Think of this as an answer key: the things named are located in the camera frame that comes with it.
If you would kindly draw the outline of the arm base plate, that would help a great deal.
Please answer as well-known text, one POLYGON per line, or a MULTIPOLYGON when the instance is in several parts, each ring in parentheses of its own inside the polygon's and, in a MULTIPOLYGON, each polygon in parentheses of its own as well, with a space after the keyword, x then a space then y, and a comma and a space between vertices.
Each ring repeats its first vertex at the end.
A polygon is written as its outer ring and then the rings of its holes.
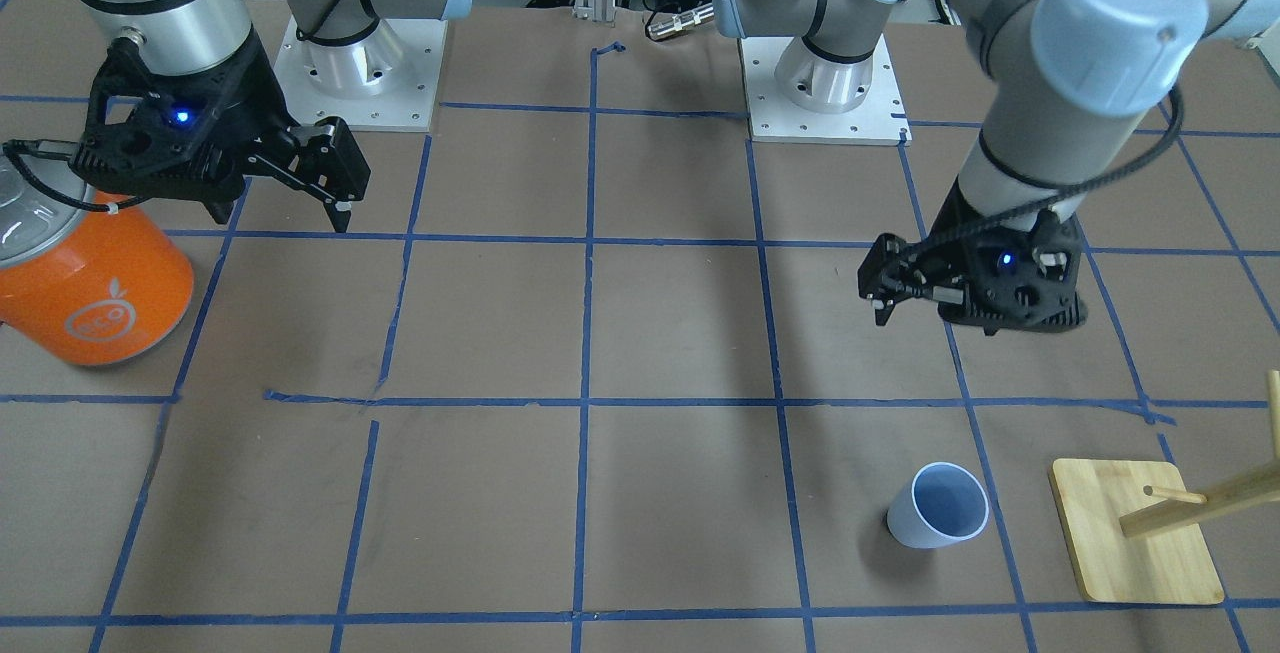
POLYGON ((342 117, 355 132, 429 132, 448 20, 380 20, 344 47, 298 41, 294 20, 274 64, 292 117, 342 117))
POLYGON ((884 37, 855 64, 820 59, 799 37, 741 38, 740 52, 755 142, 911 142, 884 37))

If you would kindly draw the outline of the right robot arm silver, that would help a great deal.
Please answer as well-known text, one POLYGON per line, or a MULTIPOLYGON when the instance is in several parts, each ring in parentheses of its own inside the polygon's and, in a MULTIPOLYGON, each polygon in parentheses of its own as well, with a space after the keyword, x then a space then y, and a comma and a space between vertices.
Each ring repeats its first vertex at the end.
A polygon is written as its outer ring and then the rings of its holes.
MULTIPOLYGON (((288 110, 243 0, 79 0, 109 47, 76 143, 6 143, 8 157, 59 157, 91 187, 201 204, 224 224, 248 175, 325 207, 338 233, 371 170, 332 109, 288 110)), ((413 65, 392 20, 466 18, 474 0, 285 0, 314 88, 335 100, 407 90, 413 65)))

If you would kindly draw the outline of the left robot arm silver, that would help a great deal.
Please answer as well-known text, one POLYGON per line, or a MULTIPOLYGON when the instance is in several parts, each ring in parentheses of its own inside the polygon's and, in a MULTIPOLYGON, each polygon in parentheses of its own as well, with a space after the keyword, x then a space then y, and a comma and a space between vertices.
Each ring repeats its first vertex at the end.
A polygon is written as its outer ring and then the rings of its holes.
MULTIPOLYGON (((714 0, 731 38, 788 37, 780 76, 818 110, 820 74, 858 82, 895 0, 714 0)), ((997 93, 931 233, 884 233, 858 270, 878 325, 932 300, 946 321, 1060 333, 1085 321, 1076 207, 1152 163, 1185 119, 1178 76, 1203 38, 1247 38, 1277 0, 946 0, 997 93)))

